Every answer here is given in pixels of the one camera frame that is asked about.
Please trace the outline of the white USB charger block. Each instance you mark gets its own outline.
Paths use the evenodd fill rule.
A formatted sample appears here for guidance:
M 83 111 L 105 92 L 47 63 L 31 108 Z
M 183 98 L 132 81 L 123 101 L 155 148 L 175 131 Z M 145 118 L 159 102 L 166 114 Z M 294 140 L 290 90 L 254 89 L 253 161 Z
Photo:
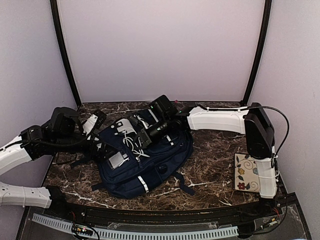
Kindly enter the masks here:
M 120 152 L 116 153 L 115 155 L 111 156 L 108 159 L 109 165 L 112 169 L 116 169 L 120 167 L 124 162 L 128 161 L 130 158 L 127 154 L 121 154 Z

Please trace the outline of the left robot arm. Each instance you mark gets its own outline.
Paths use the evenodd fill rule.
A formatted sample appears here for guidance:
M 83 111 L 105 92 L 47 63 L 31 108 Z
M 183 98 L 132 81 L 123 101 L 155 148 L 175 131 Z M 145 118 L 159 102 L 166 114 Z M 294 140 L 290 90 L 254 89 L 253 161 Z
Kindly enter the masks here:
M 76 110 L 56 107 L 47 122 L 23 130 L 1 147 L 0 173 L 5 174 L 17 166 L 57 153 L 81 153 L 89 161 L 105 160 L 117 152 L 94 133 L 106 118 L 106 114 L 97 109 L 85 122 L 81 122 Z M 65 201 L 65 195 L 57 186 L 0 184 L 1 206 L 51 208 L 58 217 L 67 218 L 71 208 Z

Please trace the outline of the navy blue student backpack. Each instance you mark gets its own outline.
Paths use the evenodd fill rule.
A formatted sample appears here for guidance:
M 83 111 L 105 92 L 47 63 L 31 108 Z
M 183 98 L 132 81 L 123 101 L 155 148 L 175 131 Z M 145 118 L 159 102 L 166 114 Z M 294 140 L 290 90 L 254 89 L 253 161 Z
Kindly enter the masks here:
M 133 199 L 149 193 L 170 176 L 179 180 L 181 190 L 193 196 L 195 191 L 185 185 L 183 175 L 178 173 L 179 168 L 190 158 L 194 150 L 191 133 L 178 127 L 166 128 L 164 119 L 151 110 L 140 110 L 133 113 L 135 114 L 139 114 L 148 123 L 153 145 L 146 149 L 138 149 L 135 137 L 144 128 L 133 125 L 130 116 L 119 118 L 97 135 L 114 147 L 116 153 L 127 154 L 129 160 L 112 169 L 109 159 L 94 161 L 87 160 L 84 156 L 73 162 L 71 168 L 94 161 L 101 182 L 92 185 L 92 190 L 107 189 L 117 198 Z

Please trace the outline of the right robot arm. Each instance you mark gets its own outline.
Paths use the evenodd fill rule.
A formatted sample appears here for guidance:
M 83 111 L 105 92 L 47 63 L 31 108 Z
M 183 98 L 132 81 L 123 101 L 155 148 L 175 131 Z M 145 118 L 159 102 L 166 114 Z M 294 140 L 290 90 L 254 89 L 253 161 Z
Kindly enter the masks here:
M 148 112 L 155 122 L 143 127 L 134 141 L 144 150 L 174 131 L 214 131 L 222 133 L 228 140 L 239 138 L 254 161 L 253 173 L 257 180 L 253 189 L 263 199 L 255 205 L 255 213 L 266 217 L 275 208 L 272 199 L 278 191 L 277 157 L 280 150 L 275 147 L 275 129 L 266 110 L 281 113 L 277 108 L 258 102 L 238 107 L 208 107 L 195 103 L 178 109 L 167 96 L 161 95 L 149 104 Z

